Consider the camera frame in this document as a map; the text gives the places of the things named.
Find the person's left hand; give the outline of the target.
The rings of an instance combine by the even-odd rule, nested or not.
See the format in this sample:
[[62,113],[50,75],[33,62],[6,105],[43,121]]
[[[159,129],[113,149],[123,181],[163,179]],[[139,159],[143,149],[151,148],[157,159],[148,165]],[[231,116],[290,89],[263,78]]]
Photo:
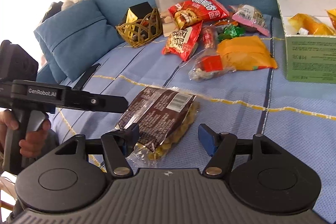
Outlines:
[[[17,130],[18,126],[19,123],[10,110],[1,111],[1,152],[3,152],[5,146],[7,129]],[[42,128],[38,131],[27,132],[25,139],[19,142],[21,155],[28,158],[39,156],[45,145],[50,128],[51,123],[47,119],[43,121]]]

